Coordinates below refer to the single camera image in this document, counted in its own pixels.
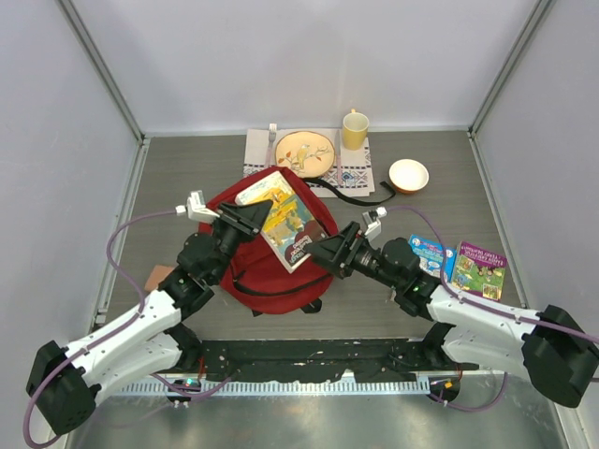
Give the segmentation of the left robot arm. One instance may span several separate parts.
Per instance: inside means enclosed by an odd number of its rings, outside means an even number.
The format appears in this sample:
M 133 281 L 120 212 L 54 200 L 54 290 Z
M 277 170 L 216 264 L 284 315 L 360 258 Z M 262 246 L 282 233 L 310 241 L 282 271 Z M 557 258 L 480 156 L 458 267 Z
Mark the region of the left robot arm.
M 270 213 L 269 200 L 223 203 L 209 209 L 199 191 L 174 214 L 207 224 L 184 243 L 177 265 L 139 304 L 107 325 L 64 346 L 37 350 L 26 384 L 26 414 L 38 410 L 57 437 L 81 426 L 95 408 L 127 384 L 158 371 L 192 371 L 201 345 L 183 321 L 213 297 L 243 243 L 253 241 Z

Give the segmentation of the red backpack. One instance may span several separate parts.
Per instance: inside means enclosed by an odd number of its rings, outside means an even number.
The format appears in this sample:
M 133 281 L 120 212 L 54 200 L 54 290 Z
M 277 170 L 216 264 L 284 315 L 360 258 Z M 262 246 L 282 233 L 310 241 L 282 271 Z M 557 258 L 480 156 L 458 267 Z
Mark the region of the red backpack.
M 283 174 L 299 193 L 328 237 L 338 226 L 323 201 L 311 190 L 311 179 L 299 178 L 286 167 L 270 167 L 238 181 L 208 201 L 211 210 L 223 202 L 235 203 L 236 195 L 274 171 Z M 233 256 L 219 286 L 254 313 L 283 314 L 297 309 L 318 312 L 320 297 L 329 289 L 333 277 L 309 257 L 289 273 L 262 235 L 243 243 Z

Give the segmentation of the purple treehouse book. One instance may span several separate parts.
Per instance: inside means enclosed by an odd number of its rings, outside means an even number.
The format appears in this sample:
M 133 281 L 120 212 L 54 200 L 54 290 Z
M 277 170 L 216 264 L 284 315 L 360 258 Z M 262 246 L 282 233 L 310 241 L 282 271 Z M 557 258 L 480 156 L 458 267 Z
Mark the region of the purple treehouse book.
M 507 259 L 465 240 L 461 241 L 451 284 L 462 291 L 499 301 L 502 296 Z

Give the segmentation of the blue comic cover book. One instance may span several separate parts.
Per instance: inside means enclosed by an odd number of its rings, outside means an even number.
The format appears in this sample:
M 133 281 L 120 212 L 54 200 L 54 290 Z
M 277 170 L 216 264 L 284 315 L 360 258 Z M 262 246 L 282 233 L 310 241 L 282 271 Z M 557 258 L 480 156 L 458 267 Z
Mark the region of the blue comic cover book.
M 423 239 L 418 235 L 411 235 L 408 243 L 412 252 L 420 259 L 419 267 L 433 277 L 439 278 L 443 263 L 442 246 L 433 240 Z M 450 282 L 455 265 L 457 251 L 455 248 L 446 247 L 446 265 L 444 278 Z

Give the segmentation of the yellow landscape paperback book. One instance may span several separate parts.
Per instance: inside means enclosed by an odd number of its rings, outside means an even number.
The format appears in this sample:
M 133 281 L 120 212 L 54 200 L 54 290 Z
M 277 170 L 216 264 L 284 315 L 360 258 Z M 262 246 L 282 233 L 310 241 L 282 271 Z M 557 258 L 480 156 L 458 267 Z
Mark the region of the yellow landscape paperback book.
M 272 205 L 261 235 L 285 269 L 292 273 L 310 257 L 306 246 L 326 238 L 328 233 L 281 172 L 272 172 L 235 197 L 238 205 L 265 200 L 270 200 Z

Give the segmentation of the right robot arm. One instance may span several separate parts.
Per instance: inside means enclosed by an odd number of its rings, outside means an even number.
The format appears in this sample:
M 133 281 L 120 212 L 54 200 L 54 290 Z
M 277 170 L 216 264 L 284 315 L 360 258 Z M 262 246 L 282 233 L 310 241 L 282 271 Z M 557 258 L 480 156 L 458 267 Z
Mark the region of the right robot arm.
M 339 279 L 357 271 L 391 288 L 404 312 L 431 321 L 422 355 L 433 369 L 455 362 L 500 370 L 568 408 L 580 404 L 592 383 L 598 339 L 562 308 L 521 309 L 460 293 L 423 271 L 406 239 L 374 249 L 356 222 L 307 251 Z

